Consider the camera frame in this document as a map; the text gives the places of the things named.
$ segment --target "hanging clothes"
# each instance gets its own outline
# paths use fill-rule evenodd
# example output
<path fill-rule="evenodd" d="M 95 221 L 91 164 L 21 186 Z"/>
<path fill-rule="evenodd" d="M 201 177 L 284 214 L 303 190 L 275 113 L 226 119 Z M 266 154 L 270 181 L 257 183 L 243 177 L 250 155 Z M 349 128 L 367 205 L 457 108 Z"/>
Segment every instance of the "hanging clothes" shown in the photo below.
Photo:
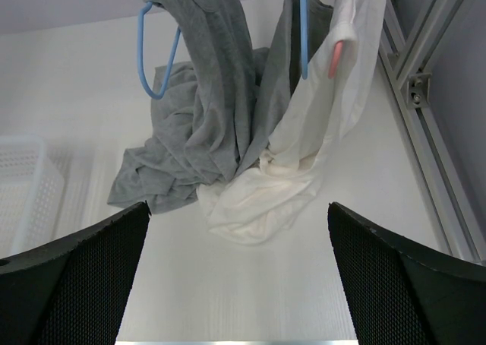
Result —
<path fill-rule="evenodd" d="M 154 213 L 196 200 L 199 184 L 228 182 L 251 140 L 255 65 L 239 0 L 144 0 L 181 28 L 190 63 L 174 65 L 161 100 L 152 100 L 153 136 L 127 149 L 109 204 L 147 201 Z M 156 71 L 160 89 L 165 69 Z"/>
<path fill-rule="evenodd" d="M 329 33 L 333 8 L 308 0 L 309 58 Z M 236 175 L 252 166 L 268 146 L 268 137 L 286 112 L 301 77 L 300 0 L 284 0 L 273 35 L 257 104 L 251 121 L 251 143 Z"/>
<path fill-rule="evenodd" d="M 197 190 L 210 232 L 255 245 L 292 225 L 322 188 L 325 162 L 365 107 L 377 60 L 386 0 L 336 0 L 329 35 L 298 82 L 260 165 L 228 185 Z M 336 77 L 327 72 L 344 40 Z"/>

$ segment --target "white cloth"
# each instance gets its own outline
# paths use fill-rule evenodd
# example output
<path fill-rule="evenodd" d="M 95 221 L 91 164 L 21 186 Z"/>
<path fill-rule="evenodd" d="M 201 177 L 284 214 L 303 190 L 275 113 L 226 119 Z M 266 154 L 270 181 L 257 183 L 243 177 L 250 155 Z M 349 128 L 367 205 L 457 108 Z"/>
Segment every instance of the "white cloth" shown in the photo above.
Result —
<path fill-rule="evenodd" d="M 209 230 L 255 245 L 292 225 L 322 186 L 325 162 L 365 107 L 377 60 L 386 0 L 336 0 L 329 35 L 309 63 L 289 108 L 251 168 L 228 185 L 197 189 Z M 334 79 L 327 77 L 344 40 Z"/>

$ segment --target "clothes hanger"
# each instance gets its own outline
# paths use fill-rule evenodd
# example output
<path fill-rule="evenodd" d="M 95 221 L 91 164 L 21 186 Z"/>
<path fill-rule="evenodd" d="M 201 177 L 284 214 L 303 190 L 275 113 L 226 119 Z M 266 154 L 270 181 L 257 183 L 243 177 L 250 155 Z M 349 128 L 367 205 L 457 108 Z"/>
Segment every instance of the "clothes hanger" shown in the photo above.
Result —
<path fill-rule="evenodd" d="M 307 0 L 300 1 L 301 6 L 301 66 L 302 79 L 307 79 L 308 75 L 308 6 Z"/>
<path fill-rule="evenodd" d="M 172 70 L 172 65 L 174 64 L 175 52 L 177 51 L 177 46 L 179 38 L 181 36 L 181 29 L 177 27 L 175 32 L 174 43 L 172 44 L 172 49 L 169 56 L 169 61 L 167 62 L 166 74 L 163 78 L 163 83 L 160 88 L 160 92 L 154 92 L 149 84 L 147 83 L 147 78 L 145 76 L 144 70 L 144 18 L 145 14 L 152 8 L 153 3 L 147 2 L 146 5 L 140 10 L 138 15 L 138 37 L 137 37 L 137 69 L 138 77 L 142 83 L 142 87 L 145 89 L 147 94 L 154 98 L 155 100 L 160 100 L 163 98 L 167 85 L 169 83 L 169 77 Z M 301 18 L 301 67 L 302 67 L 302 78 L 307 79 L 308 77 L 308 0 L 300 0 L 300 18 Z M 334 78 L 336 75 L 337 66 L 339 64 L 339 59 L 342 52 L 343 41 L 339 41 L 334 46 L 333 59 L 329 69 L 328 78 Z"/>
<path fill-rule="evenodd" d="M 145 14 L 147 14 L 147 12 L 152 8 L 152 6 L 153 6 L 152 2 L 147 2 L 145 4 L 145 7 L 143 7 L 140 10 L 140 13 L 138 15 L 137 69 L 138 69 L 138 77 L 140 78 L 142 87 L 144 87 L 147 94 L 151 98 L 154 98 L 155 100 L 161 100 L 162 97 L 164 97 L 164 94 L 166 93 L 167 84 L 169 83 L 170 72 L 172 70 L 172 65 L 174 64 L 175 52 L 177 51 L 179 38 L 181 37 L 181 29 L 177 27 L 177 31 L 175 32 L 174 43 L 172 44 L 169 61 L 167 62 L 166 74 L 164 75 L 160 92 L 156 93 L 150 88 L 149 84 L 147 83 L 147 78 L 145 77 L 145 70 L 144 70 L 144 18 L 145 18 Z"/>
<path fill-rule="evenodd" d="M 308 76 L 308 0 L 300 0 L 300 16 L 301 16 L 301 66 L 302 79 L 307 79 Z M 333 58 L 329 67 L 327 77 L 334 78 L 336 75 L 339 60 L 341 59 L 343 41 L 338 41 L 334 46 Z"/>

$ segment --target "gray shirt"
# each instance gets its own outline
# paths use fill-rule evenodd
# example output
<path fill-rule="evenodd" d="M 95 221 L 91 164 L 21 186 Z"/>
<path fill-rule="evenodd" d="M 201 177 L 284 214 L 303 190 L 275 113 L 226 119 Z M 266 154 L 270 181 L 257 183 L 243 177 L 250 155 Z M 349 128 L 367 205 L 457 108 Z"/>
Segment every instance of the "gray shirt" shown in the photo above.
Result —
<path fill-rule="evenodd" d="M 166 94 L 152 101 L 153 136 L 125 151 L 109 203 L 146 200 L 159 213 L 194 201 L 197 185 L 235 175 L 251 140 L 255 70 L 239 0 L 144 1 L 175 18 L 192 63 L 174 65 Z M 155 90 L 164 74 L 156 70 Z"/>

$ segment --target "aluminum frame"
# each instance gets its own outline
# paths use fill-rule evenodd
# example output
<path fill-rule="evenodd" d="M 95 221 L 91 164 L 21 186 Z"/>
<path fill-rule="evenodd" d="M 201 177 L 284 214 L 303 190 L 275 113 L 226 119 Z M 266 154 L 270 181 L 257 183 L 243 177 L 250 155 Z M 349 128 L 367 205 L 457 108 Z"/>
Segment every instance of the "aluminum frame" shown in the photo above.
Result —
<path fill-rule="evenodd" d="M 407 109 L 404 96 L 409 76 L 432 70 L 474 0 L 428 1 L 405 40 L 393 4 L 387 0 L 379 56 L 424 178 L 442 249 L 462 260 L 485 264 L 486 239 L 432 111 L 427 107 Z"/>

